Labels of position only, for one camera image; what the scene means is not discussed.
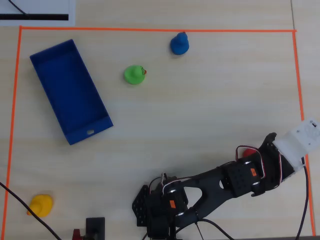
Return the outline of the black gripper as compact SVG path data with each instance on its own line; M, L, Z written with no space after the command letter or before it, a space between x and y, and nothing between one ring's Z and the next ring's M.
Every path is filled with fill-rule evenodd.
M265 172L265 178L262 180L265 191L277 188L283 181L295 173L294 168L288 160L273 145L276 136L275 132L269 133L259 148Z

